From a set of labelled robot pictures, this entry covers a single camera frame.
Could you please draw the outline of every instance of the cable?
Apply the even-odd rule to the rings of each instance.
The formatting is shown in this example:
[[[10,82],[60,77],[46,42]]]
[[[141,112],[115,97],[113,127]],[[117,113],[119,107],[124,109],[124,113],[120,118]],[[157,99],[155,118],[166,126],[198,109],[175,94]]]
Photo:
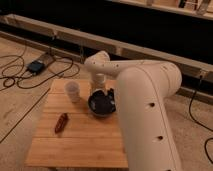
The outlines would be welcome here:
[[[69,62],[59,61],[59,60],[56,60],[56,62],[58,62],[58,63],[69,64]],[[63,74],[63,75],[59,75],[59,74],[55,73],[54,71],[52,71],[50,68],[48,68],[48,71],[49,71],[50,73],[52,73],[53,75],[59,76],[59,78],[71,78],[71,77],[75,76],[76,74],[78,74],[78,73],[80,72],[80,67],[79,67],[78,65],[76,65],[76,64],[73,63],[73,66],[76,66],[76,67],[77,67],[77,72],[76,72],[75,74],[73,74],[73,75],[68,75],[68,76],[64,76],[64,74]]]
[[[9,1],[9,3],[10,3],[10,8],[12,10],[12,2],[11,2],[11,0]],[[15,15],[14,14],[12,14],[12,15],[13,15],[13,18],[14,18],[14,20],[16,22],[17,27],[21,28],[19,22],[15,18]],[[27,40],[24,39],[24,50],[23,50],[23,52],[20,55],[5,55],[5,56],[1,56],[0,57],[0,59],[16,57],[14,60],[12,60],[12,61],[0,66],[0,69],[3,69],[2,72],[1,72],[2,77],[0,77],[0,79],[4,79],[3,88],[0,89],[0,92],[4,91],[4,90],[6,90],[6,89],[8,89],[8,88],[10,88],[12,86],[14,86],[15,83],[16,83],[16,78],[20,78],[20,77],[18,77],[18,74],[20,74],[23,71],[23,69],[24,69],[25,61],[23,59],[23,56],[25,55],[25,53],[27,51],[27,47],[28,47],[27,46]],[[17,62],[18,60],[21,60],[21,62],[22,62],[21,65],[12,65],[13,63]],[[20,67],[20,70],[18,70],[13,75],[4,74],[5,71],[7,71],[8,69],[13,68],[13,67]]]
[[[38,87],[38,86],[41,86],[42,84],[44,84],[44,83],[47,82],[48,80],[50,80],[50,79],[52,79],[52,78],[54,78],[54,77],[56,77],[56,76],[60,76],[62,73],[64,73],[64,72],[68,71],[69,69],[71,69],[71,68],[73,67],[73,65],[77,66],[77,71],[76,71],[76,73],[74,73],[73,75],[68,76],[68,77],[73,77],[73,76],[77,75],[77,74],[80,72],[80,67],[79,67],[78,65],[74,64],[73,59],[68,58],[68,57],[62,57],[62,59],[69,59],[69,60],[71,60],[71,63],[69,63],[70,66],[69,66],[68,68],[66,68],[66,69],[64,69],[64,70],[62,70],[62,71],[60,71],[60,72],[58,72],[58,73],[54,73],[54,75],[52,75],[51,77],[49,77],[49,78],[43,80],[43,81],[40,82],[39,84],[36,84],[36,85],[33,85],[33,86],[29,86],[29,87],[24,87],[24,86],[20,85],[20,83],[21,83],[23,80],[25,80],[25,79],[23,79],[23,78],[20,78],[20,79],[18,79],[18,81],[17,81],[17,83],[16,83],[17,87],[19,87],[20,89],[32,89],[32,88],[36,88],[36,87]]]
[[[10,88],[10,87],[12,87],[12,86],[14,86],[15,84],[16,84],[16,79],[23,79],[23,80],[25,80],[25,79],[29,79],[29,78],[31,78],[31,77],[33,77],[33,75],[30,75],[29,77],[17,77],[17,76],[13,76],[13,77],[4,77],[5,78],[5,80],[4,80],[4,82],[3,82],[3,86],[5,87],[5,88]]]
[[[34,107],[43,99],[43,97],[49,92],[50,88],[46,90],[41,97],[33,104],[33,106],[19,119],[19,121],[10,129],[10,131],[1,139],[0,144],[11,134],[11,132],[19,125],[21,121],[34,109]]]
[[[212,129],[212,128],[209,128],[208,126],[202,124],[200,121],[198,121],[197,119],[195,119],[195,117],[193,116],[193,114],[192,114],[192,112],[191,112],[192,103],[193,103],[193,101],[194,101],[194,99],[195,99],[195,97],[196,97],[196,95],[197,95],[197,92],[198,92],[198,90],[199,90],[199,88],[200,88],[200,85],[201,85],[202,81],[203,81],[203,77],[201,76],[201,77],[200,77],[200,80],[199,80],[199,83],[198,83],[198,85],[197,85],[197,87],[196,87],[196,89],[195,89],[195,91],[194,91],[194,93],[193,93],[193,95],[192,95],[191,100],[190,100],[190,104],[189,104],[189,115],[190,115],[191,119],[192,119],[196,124],[200,125],[201,127],[207,129],[207,130],[210,131],[210,132],[213,132],[213,129]],[[207,140],[205,141],[205,143],[204,143],[205,154],[206,154],[208,160],[211,162],[211,164],[213,164],[213,160],[211,159],[211,157],[210,157],[210,155],[209,155],[209,152],[208,152],[208,149],[207,149],[207,145],[208,145],[208,143],[209,143],[210,141],[212,141],[212,140],[213,140],[213,137],[207,139]]]
[[[195,117],[193,116],[192,111],[191,111],[192,103],[193,103],[193,101],[194,101],[194,99],[195,99],[195,97],[196,97],[196,95],[197,95],[197,92],[198,92],[198,90],[199,90],[199,88],[200,88],[200,85],[201,85],[202,81],[203,81],[203,77],[200,77],[198,86],[197,86],[197,88],[195,89],[195,91],[194,91],[194,93],[193,93],[193,95],[192,95],[190,104],[189,104],[189,115],[190,115],[191,119],[192,119],[195,123],[197,123],[198,125],[202,126],[202,127],[205,128],[205,129],[207,129],[207,130],[213,132],[213,129],[212,129],[212,128],[209,128],[209,127],[205,126],[205,125],[202,124],[200,121],[198,121],[197,119],[195,119]]]
[[[207,145],[210,141],[213,141],[213,138],[209,138],[205,141],[205,144],[204,144],[204,149],[205,149],[205,153],[206,153],[206,156],[208,157],[209,161],[213,164],[213,160],[211,159],[211,157],[209,156],[209,153],[208,153],[208,149],[207,149]]]

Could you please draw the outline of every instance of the floor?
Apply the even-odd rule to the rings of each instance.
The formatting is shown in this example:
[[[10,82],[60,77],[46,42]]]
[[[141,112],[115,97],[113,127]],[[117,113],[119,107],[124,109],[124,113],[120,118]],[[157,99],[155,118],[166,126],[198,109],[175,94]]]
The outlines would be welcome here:
[[[8,54],[21,54],[23,45],[0,38],[0,56]],[[30,48],[24,55],[26,64],[36,59],[43,52]],[[11,59],[1,59],[0,66]],[[83,65],[79,75],[74,78],[88,78],[89,73]],[[60,71],[64,66],[53,64],[54,71]],[[26,85],[33,85],[47,78],[51,74],[45,71],[37,78],[25,82]],[[0,92],[0,140],[18,122],[35,101],[51,85],[52,80],[44,85],[31,89],[21,90],[17,87]],[[46,171],[47,168],[26,167],[25,158],[30,148],[36,124],[40,118],[45,98],[18,124],[11,134],[0,144],[0,170],[1,171]],[[209,131],[195,124],[188,114],[189,99],[180,95],[174,95],[165,100],[168,118],[172,127],[173,135],[182,161],[184,171],[212,171],[213,165],[207,160],[204,153],[204,141],[213,137]],[[209,127],[213,126],[213,106],[198,101],[193,103],[193,113],[197,119]],[[208,145],[209,153],[213,157],[213,142]]]

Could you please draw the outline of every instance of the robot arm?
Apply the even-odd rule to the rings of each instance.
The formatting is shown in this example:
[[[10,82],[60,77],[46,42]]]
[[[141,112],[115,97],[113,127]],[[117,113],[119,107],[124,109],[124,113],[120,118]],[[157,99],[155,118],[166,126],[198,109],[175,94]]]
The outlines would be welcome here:
[[[163,103],[181,85],[179,69],[162,61],[109,61],[103,51],[85,66],[92,75],[116,77],[115,104],[130,171],[181,171]]]

